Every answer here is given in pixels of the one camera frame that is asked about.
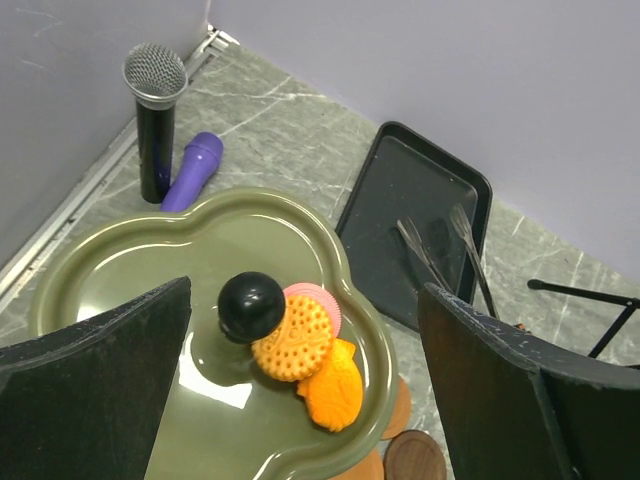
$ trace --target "metal fork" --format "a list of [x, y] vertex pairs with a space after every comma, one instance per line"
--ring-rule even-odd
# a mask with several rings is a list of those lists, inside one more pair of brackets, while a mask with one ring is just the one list
[[489, 284], [487, 283], [487, 277], [485, 277], [484, 272], [482, 271], [482, 266], [480, 264], [480, 256], [478, 255], [478, 251], [476, 250], [476, 245], [473, 242], [473, 233], [471, 232], [471, 224], [469, 223], [469, 219], [467, 218], [467, 214], [464, 213], [464, 209], [462, 205], [457, 203], [454, 205], [451, 213], [449, 215], [451, 219], [451, 223], [453, 224], [453, 228], [456, 233], [460, 237], [460, 239], [464, 242], [465, 249], [467, 250], [467, 255], [471, 260], [471, 264], [473, 265], [473, 269], [476, 272], [476, 277], [478, 278], [478, 283], [480, 284], [480, 290], [482, 291], [482, 296], [484, 297], [484, 302], [487, 304], [487, 309], [489, 310], [489, 314], [500, 320], [498, 317], [498, 312], [496, 310], [496, 305], [493, 302], [493, 297], [491, 296], [491, 291], [489, 290]]
[[416, 254], [416, 256], [420, 259], [420, 261], [427, 267], [429, 273], [433, 276], [440, 287], [444, 288], [450, 293], [453, 293], [451, 286], [444, 278], [436, 263], [431, 258], [429, 251], [425, 248], [424, 243], [422, 243], [422, 238], [418, 233], [418, 229], [410, 218], [405, 218], [404, 222], [402, 220], [398, 220], [396, 222], [396, 226], [398, 230], [400, 230], [400, 234], [404, 239], [407, 246]]

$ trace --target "purple wall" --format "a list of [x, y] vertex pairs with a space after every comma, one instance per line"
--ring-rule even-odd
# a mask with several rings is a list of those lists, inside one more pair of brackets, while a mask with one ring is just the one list
[[216, 0], [209, 18], [640, 279], [640, 3]]

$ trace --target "pink scrubber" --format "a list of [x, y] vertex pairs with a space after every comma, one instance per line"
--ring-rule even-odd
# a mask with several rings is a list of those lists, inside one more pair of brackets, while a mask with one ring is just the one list
[[329, 318], [333, 324], [333, 335], [335, 337], [338, 336], [338, 333], [340, 333], [340, 327], [342, 326], [342, 312], [340, 311], [338, 302], [333, 298], [333, 295], [327, 292], [320, 285], [316, 285], [314, 283], [294, 283], [283, 291], [285, 297], [289, 295], [306, 295], [322, 305], [329, 314]]

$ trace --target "flower-shaped tray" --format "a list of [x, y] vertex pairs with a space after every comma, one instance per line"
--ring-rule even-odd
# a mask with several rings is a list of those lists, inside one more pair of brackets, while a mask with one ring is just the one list
[[[220, 288], [250, 270], [283, 288], [313, 282], [336, 297], [340, 337], [357, 345], [365, 387], [355, 424], [337, 434], [316, 427], [295, 385], [266, 377], [249, 347], [222, 335]], [[375, 447], [396, 397], [393, 347], [378, 313], [353, 287], [335, 233], [283, 193], [229, 189], [184, 214], [138, 215], [86, 234], [42, 278], [31, 331], [82, 321], [183, 275], [191, 278], [193, 313], [147, 479], [324, 480]]]

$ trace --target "lavender wall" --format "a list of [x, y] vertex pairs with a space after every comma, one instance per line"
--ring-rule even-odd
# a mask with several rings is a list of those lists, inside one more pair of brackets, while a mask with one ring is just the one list
[[640, 3], [216, 0], [210, 21], [640, 279]]
[[0, 267], [133, 117], [121, 77], [143, 41], [190, 53], [210, 0], [0, 4]]

